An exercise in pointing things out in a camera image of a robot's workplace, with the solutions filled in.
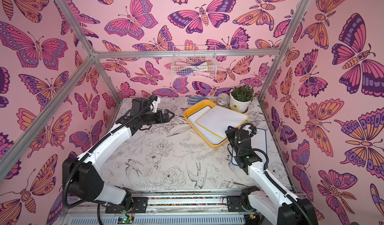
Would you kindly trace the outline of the blue-framed whiteboard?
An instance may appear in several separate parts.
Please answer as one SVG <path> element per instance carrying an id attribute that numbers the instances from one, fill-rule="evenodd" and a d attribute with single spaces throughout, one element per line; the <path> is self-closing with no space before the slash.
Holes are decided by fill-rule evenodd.
<path id="1" fill-rule="evenodd" d="M 208 123 L 206 125 L 204 118 L 207 118 L 207 114 L 212 110 L 210 105 L 202 105 L 197 107 L 190 107 L 184 112 L 184 117 L 191 125 L 193 130 L 213 149 L 220 147 L 228 139 L 223 135 L 218 135 L 214 131 L 214 126 Z"/>
<path id="2" fill-rule="evenodd" d="M 263 129 L 257 129 L 257 134 L 251 138 L 251 145 L 252 145 L 252 148 L 259 149 L 259 152 L 262 152 L 262 153 L 259 153 L 259 152 L 256 152 L 256 153 L 262 159 L 262 162 L 265 162 L 266 157 L 268 156 L 267 132 Z M 234 166 L 238 166 L 235 159 L 232 158 L 232 156 L 231 156 L 231 163 Z"/>

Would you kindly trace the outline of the yellow-framed whiteboard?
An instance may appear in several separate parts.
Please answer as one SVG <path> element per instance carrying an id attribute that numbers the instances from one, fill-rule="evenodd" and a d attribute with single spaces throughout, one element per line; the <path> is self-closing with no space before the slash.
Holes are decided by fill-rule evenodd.
<path id="1" fill-rule="evenodd" d="M 226 131 L 228 127 L 238 128 L 245 121 L 248 120 L 248 116 L 242 114 L 240 112 L 224 108 L 222 106 L 215 106 L 212 110 L 207 114 L 207 118 L 205 120 L 206 125 L 210 123 L 214 126 L 214 131 L 218 133 L 218 135 L 223 135 L 224 138 L 227 137 Z"/>

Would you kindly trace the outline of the yellow plastic storage tray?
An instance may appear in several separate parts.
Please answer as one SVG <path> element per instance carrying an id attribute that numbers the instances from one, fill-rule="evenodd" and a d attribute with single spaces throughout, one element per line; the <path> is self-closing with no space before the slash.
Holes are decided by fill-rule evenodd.
<path id="1" fill-rule="evenodd" d="M 184 117 L 213 149 L 220 147 L 228 140 L 226 130 L 229 126 L 238 128 L 249 118 L 245 114 L 216 105 L 207 99 L 185 110 Z"/>

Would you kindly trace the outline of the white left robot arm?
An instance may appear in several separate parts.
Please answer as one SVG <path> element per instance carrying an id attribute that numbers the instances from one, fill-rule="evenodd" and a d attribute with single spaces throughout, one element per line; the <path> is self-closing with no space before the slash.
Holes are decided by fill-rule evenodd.
<path id="1" fill-rule="evenodd" d="M 127 212 L 133 206 L 132 193 L 126 188 L 107 185 L 102 179 L 102 167 L 107 159 L 125 141 L 143 127 L 169 123 L 175 114 L 159 110 L 160 97 L 135 98 L 132 107 L 121 116 L 111 130 L 95 145 L 77 158 L 67 158 L 63 168 L 64 208 L 71 209 L 82 203 L 96 203 L 99 206 L 115 205 L 119 211 Z"/>

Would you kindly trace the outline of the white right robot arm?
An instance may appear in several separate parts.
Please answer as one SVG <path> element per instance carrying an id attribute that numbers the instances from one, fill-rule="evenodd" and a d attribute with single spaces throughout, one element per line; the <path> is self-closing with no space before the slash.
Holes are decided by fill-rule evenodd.
<path id="1" fill-rule="evenodd" d="M 231 156 L 237 165 L 258 185 L 243 189 L 242 203 L 246 210 L 256 210 L 273 225 L 317 225 L 313 204 L 301 199 L 270 173 L 266 152 L 252 148 L 252 137 L 257 128 L 245 123 L 226 130 Z"/>

